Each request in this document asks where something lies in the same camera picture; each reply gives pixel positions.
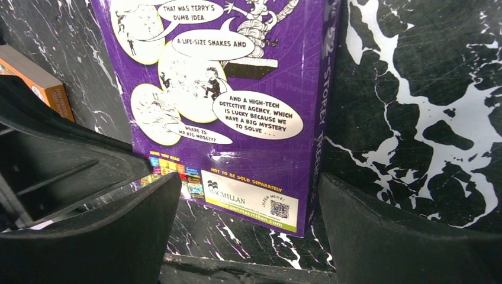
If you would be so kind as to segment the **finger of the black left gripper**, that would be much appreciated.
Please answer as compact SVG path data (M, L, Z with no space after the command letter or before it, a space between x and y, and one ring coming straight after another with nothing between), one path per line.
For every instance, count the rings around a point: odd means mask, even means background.
M63 118L1 76L1 230L52 220L152 172L131 145Z

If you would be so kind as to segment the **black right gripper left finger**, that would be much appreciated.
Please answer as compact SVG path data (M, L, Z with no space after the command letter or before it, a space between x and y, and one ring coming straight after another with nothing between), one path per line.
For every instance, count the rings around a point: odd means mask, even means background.
M180 192L169 174L40 230L1 234L1 282L156 283Z

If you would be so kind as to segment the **orange small treehouse book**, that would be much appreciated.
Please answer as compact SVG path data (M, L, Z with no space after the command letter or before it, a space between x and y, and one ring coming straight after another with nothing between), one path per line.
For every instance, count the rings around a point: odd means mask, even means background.
M75 120L64 84L6 44L1 46L1 75L20 77L48 107L70 121Z

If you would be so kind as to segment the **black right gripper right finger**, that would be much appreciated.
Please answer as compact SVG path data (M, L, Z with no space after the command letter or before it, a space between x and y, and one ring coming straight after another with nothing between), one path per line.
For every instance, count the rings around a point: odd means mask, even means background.
M500 283L501 235L427 220L322 173L319 201L340 283Z

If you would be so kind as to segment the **purple treehouse book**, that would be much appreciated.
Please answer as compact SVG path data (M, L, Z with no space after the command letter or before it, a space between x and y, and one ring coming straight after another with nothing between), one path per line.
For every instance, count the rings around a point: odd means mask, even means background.
M340 1L92 1L133 150L181 197L312 223Z

